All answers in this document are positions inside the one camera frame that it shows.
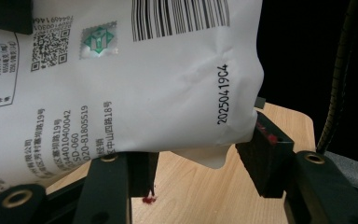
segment black cable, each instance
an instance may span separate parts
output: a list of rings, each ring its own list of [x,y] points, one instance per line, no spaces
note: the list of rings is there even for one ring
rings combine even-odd
[[[351,52],[355,43],[357,24],[358,0],[351,0],[348,4],[345,21],[341,29],[338,43],[327,120],[316,147],[316,151],[321,154],[324,154],[329,148],[337,131],[342,111],[344,110],[346,79],[349,70],[348,68],[351,63]]]

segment black background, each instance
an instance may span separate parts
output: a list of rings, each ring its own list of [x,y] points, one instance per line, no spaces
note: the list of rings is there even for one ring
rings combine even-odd
[[[316,143],[328,114],[338,41],[349,2],[263,2],[257,52],[265,77],[259,96],[310,116]],[[358,34],[342,120],[328,150],[358,161]]]

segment qr code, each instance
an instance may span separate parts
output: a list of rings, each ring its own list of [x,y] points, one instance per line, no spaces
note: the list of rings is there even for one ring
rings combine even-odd
[[[34,36],[31,71],[66,63],[70,30]]]

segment white plastic bag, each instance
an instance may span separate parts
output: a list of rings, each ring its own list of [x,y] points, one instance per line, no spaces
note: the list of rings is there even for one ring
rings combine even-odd
[[[250,141],[261,4],[34,0],[32,35],[0,30],[0,192],[113,152],[205,163]]]

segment wooden surface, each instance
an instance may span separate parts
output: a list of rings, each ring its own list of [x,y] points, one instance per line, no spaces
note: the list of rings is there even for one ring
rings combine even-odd
[[[295,141],[295,151],[314,150],[311,119],[299,112],[266,104],[259,110]],[[48,193],[87,174],[89,163],[48,188]],[[283,199],[259,197],[231,147],[226,164],[211,169],[171,152],[161,152],[155,180],[157,200],[132,199],[132,222],[138,223],[287,223]]]

